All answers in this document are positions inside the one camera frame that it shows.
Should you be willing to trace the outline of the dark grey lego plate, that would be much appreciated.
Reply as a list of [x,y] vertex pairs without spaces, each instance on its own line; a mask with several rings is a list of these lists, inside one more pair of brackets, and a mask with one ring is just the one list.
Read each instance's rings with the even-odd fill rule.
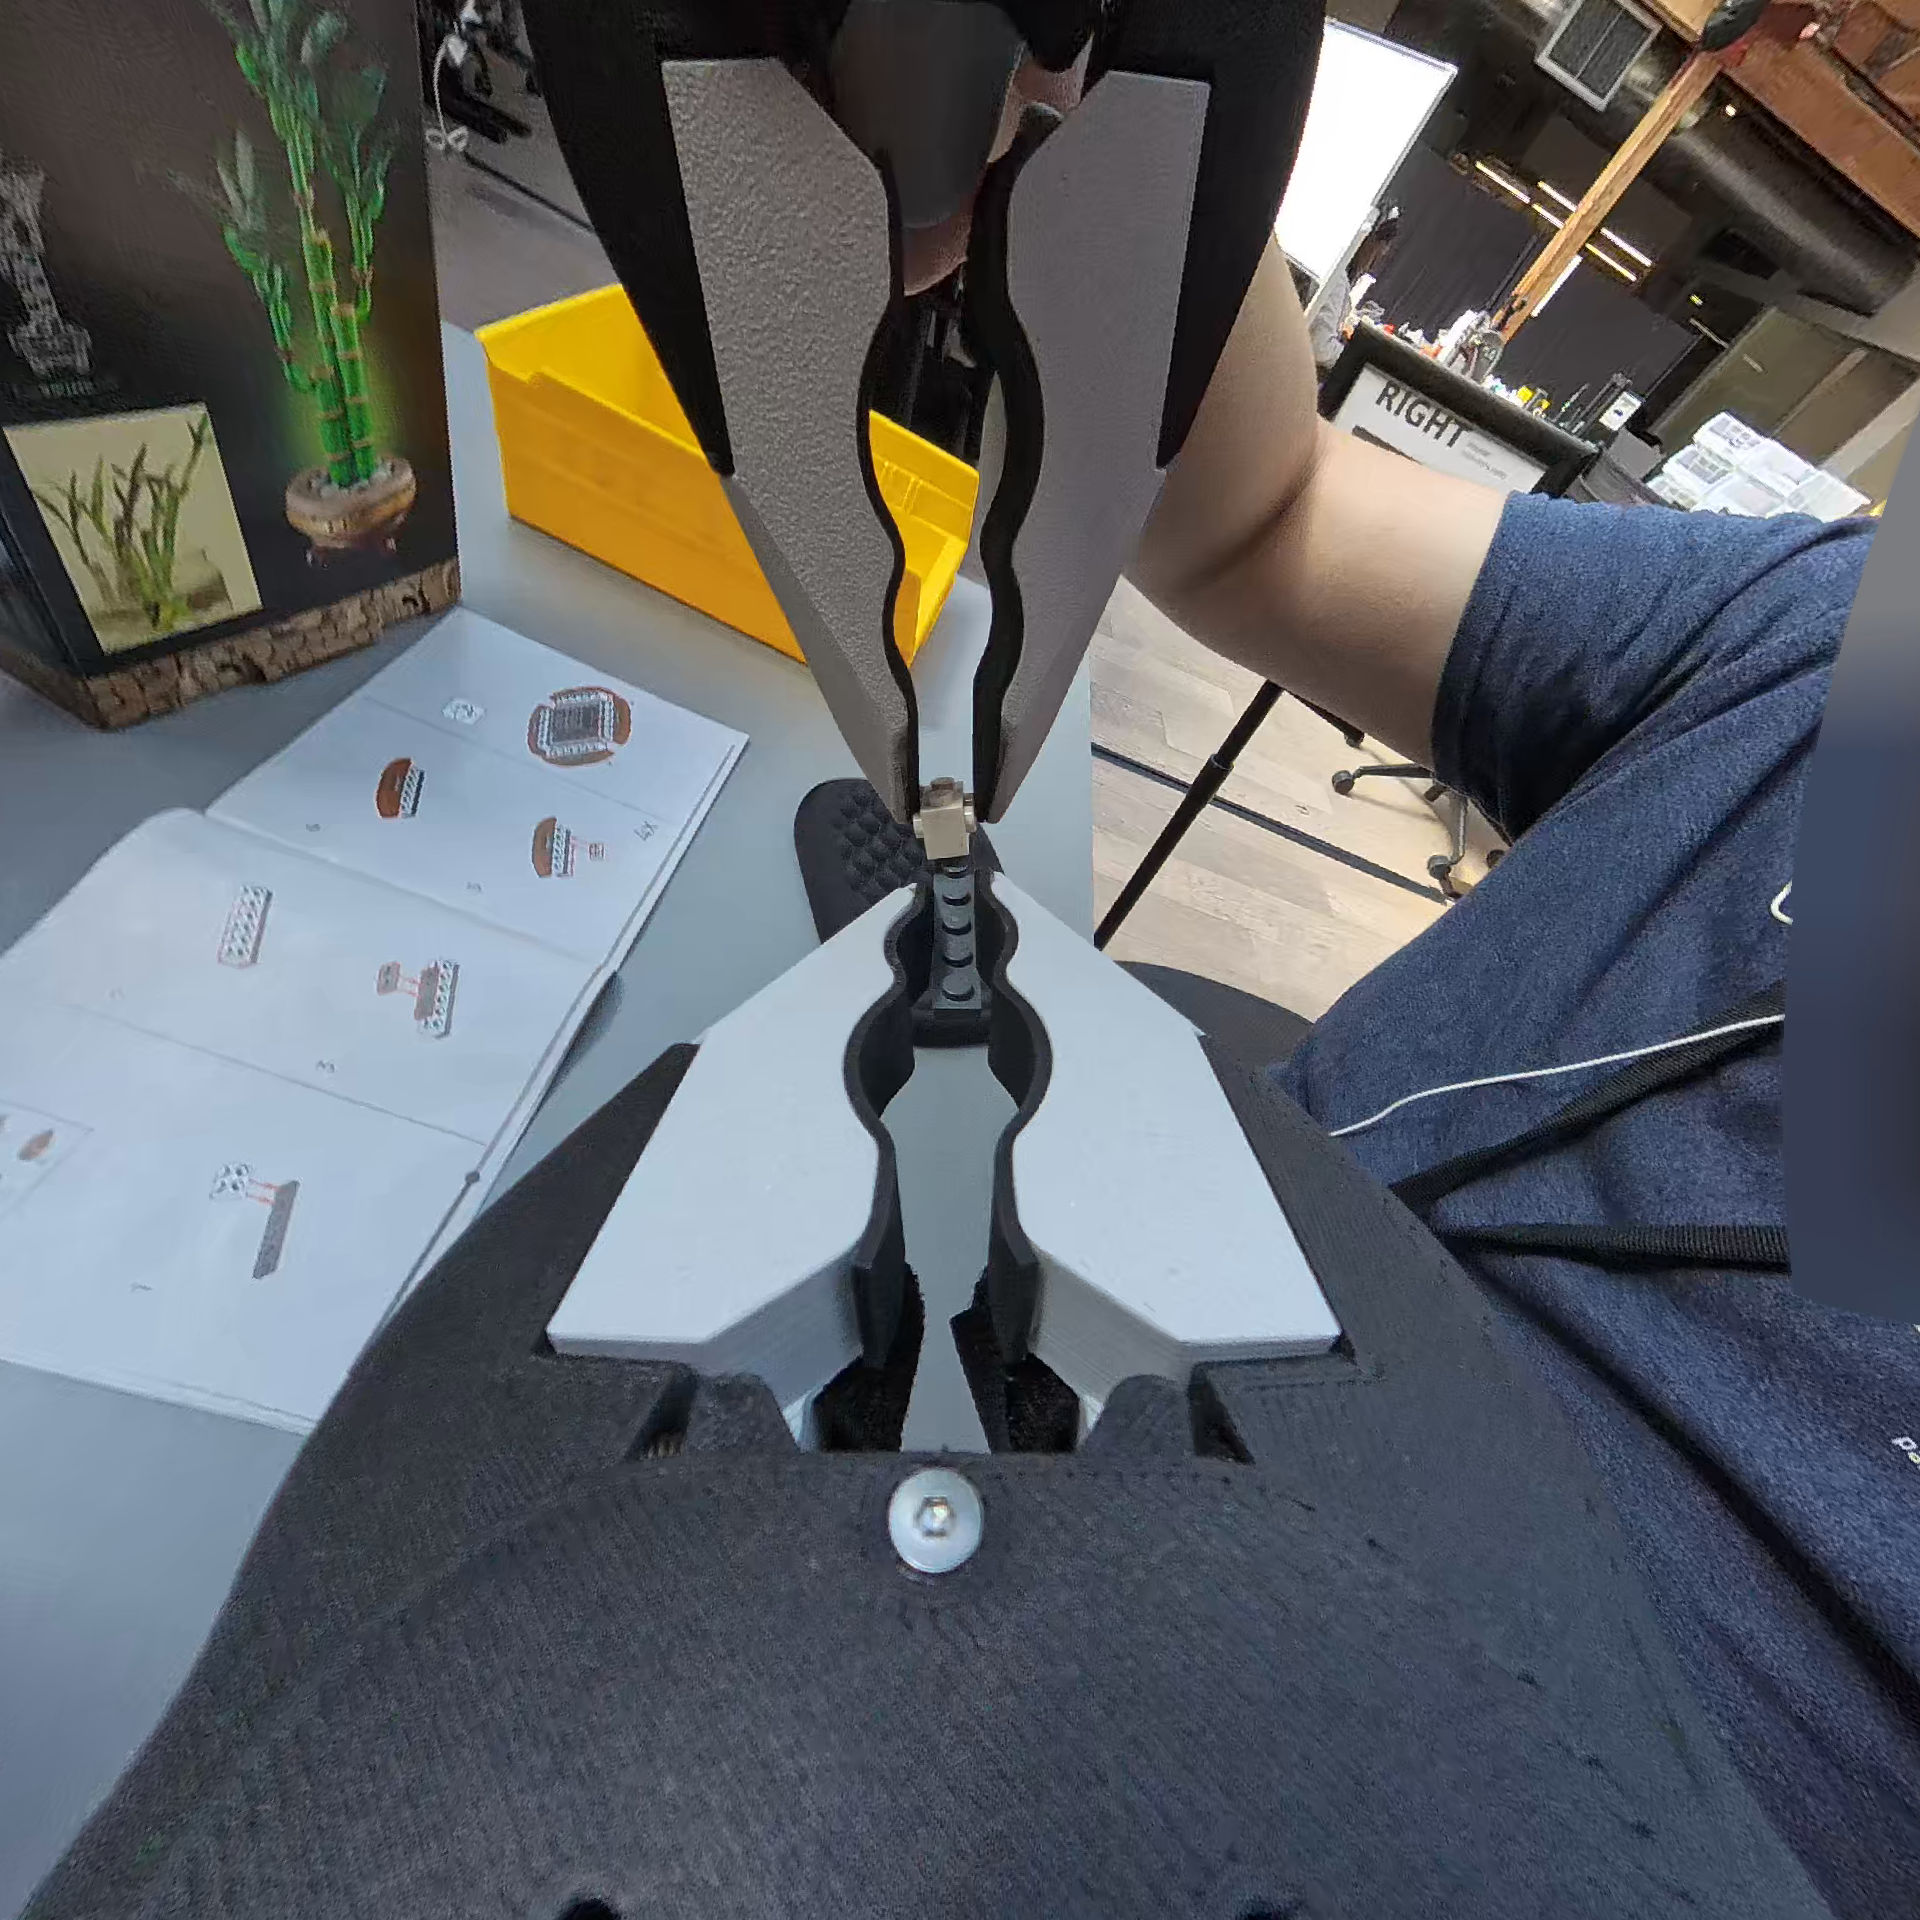
[[923,1048],[965,1048],[988,1040],[992,989],[977,950],[979,883],[974,855],[928,865],[926,984],[915,1003],[915,1043]]

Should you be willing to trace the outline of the yellow plastic bin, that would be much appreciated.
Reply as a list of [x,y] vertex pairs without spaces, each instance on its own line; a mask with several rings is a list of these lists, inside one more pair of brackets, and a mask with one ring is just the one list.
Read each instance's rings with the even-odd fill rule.
[[[536,305],[476,340],[516,521],[803,659],[621,288]],[[977,470],[883,414],[870,452],[902,537],[896,640],[913,662],[963,566]]]

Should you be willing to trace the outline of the person's torso in navy shirt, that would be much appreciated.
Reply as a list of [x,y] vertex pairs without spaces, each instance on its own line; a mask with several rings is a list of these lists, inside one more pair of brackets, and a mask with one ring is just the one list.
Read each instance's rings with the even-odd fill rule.
[[[1380,1181],[1480,1153],[1782,980],[1779,896],[1873,519],[1520,499],[1432,711],[1510,837],[1277,1071]],[[1836,1916],[1916,1916],[1916,1328],[1787,1278],[1456,1246]]]

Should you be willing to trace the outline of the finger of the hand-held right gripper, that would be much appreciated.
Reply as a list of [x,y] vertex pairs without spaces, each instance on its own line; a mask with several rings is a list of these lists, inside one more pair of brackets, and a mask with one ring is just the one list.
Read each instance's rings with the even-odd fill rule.
[[974,801],[1013,804],[1162,492],[1162,417],[1209,85],[1113,70],[1033,109],[974,217],[969,320],[997,376],[977,551]]
[[662,63],[731,469],[724,492],[860,772],[920,801],[900,534],[868,371],[896,303],[883,176],[778,59]]

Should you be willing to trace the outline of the stack of clear plastic boxes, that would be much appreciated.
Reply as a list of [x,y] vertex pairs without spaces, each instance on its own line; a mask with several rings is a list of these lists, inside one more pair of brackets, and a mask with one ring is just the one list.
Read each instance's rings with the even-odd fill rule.
[[1683,512],[1746,519],[1875,517],[1867,495],[1732,414],[1716,414],[1643,481]]

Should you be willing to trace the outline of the white board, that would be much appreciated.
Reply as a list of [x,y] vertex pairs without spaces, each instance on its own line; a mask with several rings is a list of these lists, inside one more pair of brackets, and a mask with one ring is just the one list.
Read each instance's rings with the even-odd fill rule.
[[1331,21],[1275,236],[1315,284],[1344,271],[1456,65]]

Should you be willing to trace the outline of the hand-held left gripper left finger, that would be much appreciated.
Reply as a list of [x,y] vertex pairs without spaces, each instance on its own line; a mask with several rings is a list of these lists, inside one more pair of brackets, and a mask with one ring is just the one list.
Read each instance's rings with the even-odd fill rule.
[[710,1023],[547,1337],[772,1392],[800,1446],[851,1365],[885,1365],[906,1228],[885,1113],[915,1070],[900,947],[922,887],[868,908]]

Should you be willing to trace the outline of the lego instruction booklet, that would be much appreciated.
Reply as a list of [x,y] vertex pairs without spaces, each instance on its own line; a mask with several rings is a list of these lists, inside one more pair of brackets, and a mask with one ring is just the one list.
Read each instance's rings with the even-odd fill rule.
[[2,1359],[308,1430],[748,739],[454,609],[2,972]]

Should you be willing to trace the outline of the person's right forearm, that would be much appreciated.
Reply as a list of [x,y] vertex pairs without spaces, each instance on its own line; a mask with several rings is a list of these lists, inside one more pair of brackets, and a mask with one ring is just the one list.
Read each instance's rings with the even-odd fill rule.
[[1307,321],[1277,239],[1246,288],[1131,587],[1187,635],[1434,763],[1434,709],[1505,494],[1317,414]]

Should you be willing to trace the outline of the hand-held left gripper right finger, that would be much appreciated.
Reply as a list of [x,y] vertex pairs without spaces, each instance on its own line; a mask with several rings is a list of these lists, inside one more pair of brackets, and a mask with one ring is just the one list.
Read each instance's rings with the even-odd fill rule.
[[1027,892],[979,900],[995,1144],[988,1315],[1090,1432],[1134,1379],[1324,1359],[1339,1324],[1203,1031]]

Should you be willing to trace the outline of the black framed marker sign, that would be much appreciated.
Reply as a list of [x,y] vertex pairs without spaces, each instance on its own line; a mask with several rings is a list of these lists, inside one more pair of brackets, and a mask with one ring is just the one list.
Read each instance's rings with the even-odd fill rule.
[[[1566,495],[1600,456],[1595,440],[1480,387],[1372,321],[1356,327],[1334,360],[1321,412],[1356,440],[1501,494]],[[1266,681],[1243,707],[1094,925],[1094,947],[1107,947],[1129,919],[1280,700],[1283,688]]]

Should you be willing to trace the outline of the black lego set box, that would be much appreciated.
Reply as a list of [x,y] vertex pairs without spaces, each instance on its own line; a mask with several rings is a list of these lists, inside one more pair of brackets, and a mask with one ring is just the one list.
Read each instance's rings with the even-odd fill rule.
[[5,1],[5,675],[116,731],[450,608],[414,5]]

